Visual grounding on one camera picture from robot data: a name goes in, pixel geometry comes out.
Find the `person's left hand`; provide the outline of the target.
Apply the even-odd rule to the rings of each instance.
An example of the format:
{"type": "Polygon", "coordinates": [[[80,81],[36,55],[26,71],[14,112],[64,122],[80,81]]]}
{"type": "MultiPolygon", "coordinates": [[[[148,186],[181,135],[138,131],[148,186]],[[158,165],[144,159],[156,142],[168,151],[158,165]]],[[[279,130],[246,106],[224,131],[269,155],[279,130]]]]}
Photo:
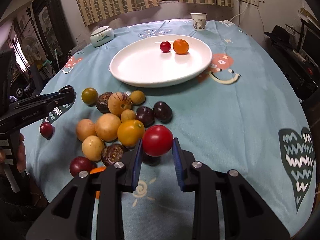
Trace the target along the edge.
{"type": "MultiPolygon", "coordinates": [[[[27,166],[26,163],[26,156],[25,156],[25,145],[24,145],[24,136],[21,133],[20,138],[19,138],[19,147],[18,151],[16,153],[16,159],[17,159],[17,169],[19,170],[20,173],[24,172],[27,166]]],[[[5,153],[3,149],[0,149],[0,163],[2,164],[5,161],[5,153]]]]}

